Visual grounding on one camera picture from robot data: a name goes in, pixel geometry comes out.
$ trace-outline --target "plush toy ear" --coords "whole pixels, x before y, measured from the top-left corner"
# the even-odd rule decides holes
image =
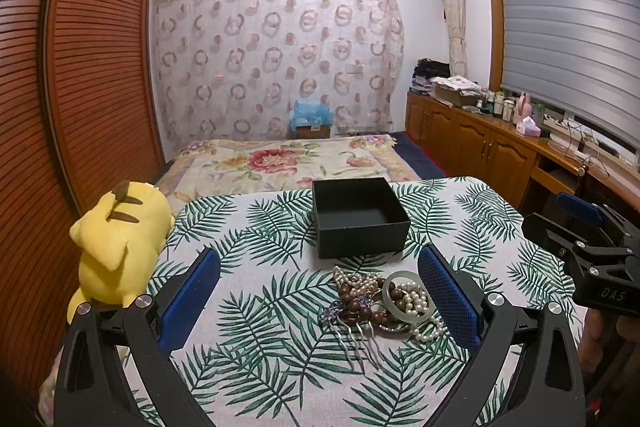
[[[80,227],[81,227],[82,219],[78,219],[72,227],[69,229],[69,235],[71,236],[71,240],[78,245],[78,247],[82,248],[80,244]]]
[[[128,241],[107,222],[115,203],[115,195],[108,192],[69,230],[74,243],[109,271],[114,271],[122,263]]]
[[[108,237],[99,237],[96,239],[95,243],[93,241],[94,238],[85,241],[85,244],[89,243],[87,247],[85,247],[85,251],[110,272],[118,269],[122,263],[124,254],[127,252],[127,238],[112,234]]]

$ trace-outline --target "pearl necklace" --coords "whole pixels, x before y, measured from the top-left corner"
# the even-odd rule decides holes
[[[333,276],[336,287],[339,288],[345,284],[351,287],[349,295],[353,298],[377,293],[379,289],[382,288],[382,283],[384,282],[384,279],[376,272],[370,272],[364,275],[360,273],[344,273],[339,266],[334,266]],[[396,300],[396,307],[398,307],[400,311],[414,317],[427,311],[429,303],[427,301],[427,292],[424,288],[421,288],[415,282],[400,283],[395,288],[402,292],[402,299]],[[431,315],[431,317],[428,318],[428,322],[434,326],[433,331],[428,335],[422,334],[419,327],[415,327],[411,331],[414,340],[417,342],[432,342],[444,334],[445,325],[440,318]]]

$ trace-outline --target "screw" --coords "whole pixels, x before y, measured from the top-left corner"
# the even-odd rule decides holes
[[[562,313],[562,306],[557,302],[549,302],[547,306],[549,308],[549,311],[555,315],[559,315]]]
[[[145,293],[144,295],[136,298],[136,306],[138,308],[146,308],[147,306],[149,306],[149,304],[151,304],[152,301],[153,297]]]
[[[78,304],[78,308],[76,308],[76,313],[78,313],[78,315],[86,315],[90,311],[91,304],[89,304],[88,302],[81,302],[80,304]]]
[[[486,299],[494,306],[502,306],[504,304],[504,297],[499,293],[489,293]]]

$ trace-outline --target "countertop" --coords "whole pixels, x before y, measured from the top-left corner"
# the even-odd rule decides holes
[[[427,100],[430,100],[431,102],[440,103],[434,98],[421,96],[415,93],[409,93],[409,96],[414,100],[425,98]],[[464,116],[469,120],[477,121],[478,123],[499,131],[501,134],[507,135],[510,138],[521,142],[522,144],[533,149],[539,154],[542,154],[543,156],[546,156],[547,158],[553,160],[558,165],[562,166],[564,169],[572,172],[573,174],[577,175],[578,169],[582,165],[582,161],[576,160],[569,156],[565,156],[561,152],[552,149],[549,146],[549,140],[547,138],[523,136],[522,134],[516,132],[516,127],[511,122],[506,122],[500,118],[494,118],[493,116],[487,114],[470,113],[467,111],[463,111],[462,109],[457,107],[453,107],[451,108],[451,110],[455,114]],[[613,193],[617,194],[620,198],[626,201],[626,203],[628,203],[636,212],[640,213],[640,179],[631,174],[631,172],[626,171],[626,169],[622,168],[622,166],[613,163],[608,158],[603,157],[601,158],[601,160],[606,166],[608,174],[604,172],[601,167],[592,164],[591,168],[589,169],[588,175],[595,178]]]

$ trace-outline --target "stack of clothes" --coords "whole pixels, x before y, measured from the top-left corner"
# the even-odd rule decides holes
[[[422,58],[414,68],[414,79],[409,92],[416,94],[433,94],[434,78],[449,78],[449,65],[437,60]]]

